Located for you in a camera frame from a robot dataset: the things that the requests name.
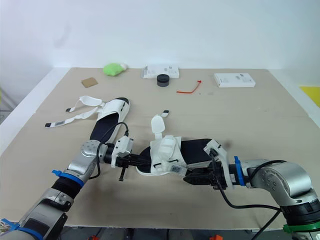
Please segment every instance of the yellow object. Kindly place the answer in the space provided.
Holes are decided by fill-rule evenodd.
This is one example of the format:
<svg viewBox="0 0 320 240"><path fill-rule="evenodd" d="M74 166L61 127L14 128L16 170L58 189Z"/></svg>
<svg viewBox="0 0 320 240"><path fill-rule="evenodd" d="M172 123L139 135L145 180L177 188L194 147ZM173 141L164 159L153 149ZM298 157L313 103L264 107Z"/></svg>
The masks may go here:
<svg viewBox="0 0 320 240"><path fill-rule="evenodd" d="M301 86L300 88L320 108L320 86Z"/></svg>

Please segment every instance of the small white box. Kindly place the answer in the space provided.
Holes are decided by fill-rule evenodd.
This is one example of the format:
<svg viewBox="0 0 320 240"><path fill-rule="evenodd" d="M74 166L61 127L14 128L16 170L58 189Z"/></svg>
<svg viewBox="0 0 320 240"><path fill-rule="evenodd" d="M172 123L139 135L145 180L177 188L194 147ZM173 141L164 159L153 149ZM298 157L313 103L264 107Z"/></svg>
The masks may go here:
<svg viewBox="0 0 320 240"><path fill-rule="evenodd" d="M176 65L148 65L142 70L143 79L156 79L160 74L167 74L171 79L179 78L179 68Z"/></svg>
<svg viewBox="0 0 320 240"><path fill-rule="evenodd" d="M215 73L219 88L253 88L255 80L248 73Z"/></svg>

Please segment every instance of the blue clamp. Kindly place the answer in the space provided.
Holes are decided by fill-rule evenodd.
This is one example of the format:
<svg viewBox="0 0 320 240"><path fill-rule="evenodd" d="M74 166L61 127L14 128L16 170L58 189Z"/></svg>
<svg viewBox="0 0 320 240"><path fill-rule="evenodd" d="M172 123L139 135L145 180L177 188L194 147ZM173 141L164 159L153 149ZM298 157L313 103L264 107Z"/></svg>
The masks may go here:
<svg viewBox="0 0 320 240"><path fill-rule="evenodd" d="M81 179L79 179L76 176L73 176L71 174L64 173L64 172L59 171L59 170L52 170L52 173L55 174L58 177L64 177L64 178L67 178L67 179L71 179L71 180L75 181L77 184L79 184L81 187L83 187L85 185L85 183Z"/></svg>
<svg viewBox="0 0 320 240"><path fill-rule="evenodd" d="M5 218L1 219L1 222L7 224L8 226L10 226L10 232L11 231L14 231L14 230L18 230L18 231L21 231L21 232L25 232L27 234L30 234L34 237L36 237L37 240L44 240L43 236L37 232L37 231L34 231L30 228L26 228L26 227L20 227L20 224L19 223L14 223L14 222L11 222Z"/></svg>
<svg viewBox="0 0 320 240"><path fill-rule="evenodd" d="M245 181L244 181L244 175L243 175L243 172L242 172L241 162L240 162L238 156L234 156L234 163L235 163L236 173L237 173L238 179L239 179L239 184L240 184L240 186L245 186Z"/></svg>

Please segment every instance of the red zip tie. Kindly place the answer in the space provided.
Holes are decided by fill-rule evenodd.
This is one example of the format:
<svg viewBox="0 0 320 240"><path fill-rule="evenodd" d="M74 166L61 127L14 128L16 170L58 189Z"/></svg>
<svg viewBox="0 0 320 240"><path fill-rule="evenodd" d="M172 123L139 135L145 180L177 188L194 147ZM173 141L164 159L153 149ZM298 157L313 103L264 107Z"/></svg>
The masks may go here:
<svg viewBox="0 0 320 240"><path fill-rule="evenodd" d="M202 81L198 80L197 82L198 82L197 86L192 91L176 91L176 92L179 94L193 94L195 92L195 90L197 90L197 88L199 87L199 85Z"/></svg>

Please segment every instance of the wooden table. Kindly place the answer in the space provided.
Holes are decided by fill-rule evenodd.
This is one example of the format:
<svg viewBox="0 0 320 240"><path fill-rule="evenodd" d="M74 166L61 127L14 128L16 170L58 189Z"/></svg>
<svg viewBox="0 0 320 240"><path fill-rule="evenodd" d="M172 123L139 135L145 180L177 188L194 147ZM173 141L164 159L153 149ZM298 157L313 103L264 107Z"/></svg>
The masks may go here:
<svg viewBox="0 0 320 240"><path fill-rule="evenodd" d="M218 88L214 73L249 73L255 88ZM81 80L94 77L98 85L84 88ZM202 80L193 94L190 91ZM179 79L159 87L155 79L142 79L140 69L117 77L105 76L100 68L72 68L40 105L0 158L0 216L18 221L57 179L53 169L63 170L89 139L96 117L76 120L61 127L45 128L89 109L73 113L79 96L105 101L126 97L131 101L125 119L134 138L133 153L154 139L151 119L170 110L165 134L183 140L213 138L231 141L229 160L282 159L302 165L320 192L320 130L304 110L263 69L181 69ZM193 186L180 176L142 176L134 167L118 181L121 169L102 165L102 175L88 183L67 213L67 225L130 228L254 229L274 214L269 209L232 209L219 191ZM276 205L262 189L236 187L226 191L236 205ZM271 228L281 228L280 216Z"/></svg>

